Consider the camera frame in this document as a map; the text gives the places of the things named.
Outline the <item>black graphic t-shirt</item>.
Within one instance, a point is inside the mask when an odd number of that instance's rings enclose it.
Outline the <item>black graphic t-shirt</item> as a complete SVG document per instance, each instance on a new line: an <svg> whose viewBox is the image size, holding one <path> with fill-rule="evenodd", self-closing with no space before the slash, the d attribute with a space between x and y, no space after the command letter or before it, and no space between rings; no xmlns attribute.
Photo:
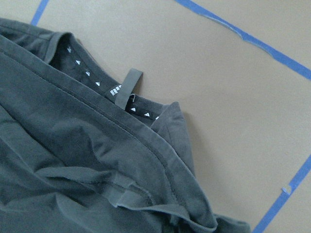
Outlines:
<svg viewBox="0 0 311 233"><path fill-rule="evenodd" d="M107 75L71 33L0 20L3 233L248 233L212 211L177 102Z"/></svg>

